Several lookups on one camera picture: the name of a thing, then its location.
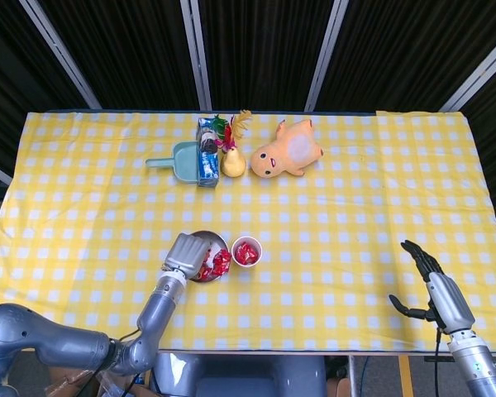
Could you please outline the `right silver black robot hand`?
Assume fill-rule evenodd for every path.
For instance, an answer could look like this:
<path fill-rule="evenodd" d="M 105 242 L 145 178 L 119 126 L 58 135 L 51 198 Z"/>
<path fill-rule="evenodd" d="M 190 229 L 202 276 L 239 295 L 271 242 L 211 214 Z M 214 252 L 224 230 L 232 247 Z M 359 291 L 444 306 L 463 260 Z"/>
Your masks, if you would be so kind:
<path fill-rule="evenodd" d="M 405 317 L 434 322 L 446 335 L 470 330 L 475 317 L 457 283 L 418 244 L 405 240 L 400 245 L 414 259 L 425 282 L 429 301 L 427 309 L 408 308 L 390 294 L 389 300 L 395 309 Z"/>

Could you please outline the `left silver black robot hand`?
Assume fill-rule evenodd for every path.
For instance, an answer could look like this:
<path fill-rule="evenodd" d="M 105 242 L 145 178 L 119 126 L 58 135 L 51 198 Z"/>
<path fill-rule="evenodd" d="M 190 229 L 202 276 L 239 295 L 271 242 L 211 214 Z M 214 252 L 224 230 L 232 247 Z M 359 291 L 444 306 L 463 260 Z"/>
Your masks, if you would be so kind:
<path fill-rule="evenodd" d="M 200 271 L 209 248 L 209 242 L 192 234 L 180 233 L 165 257 L 163 270 L 182 272 L 185 279 Z"/>

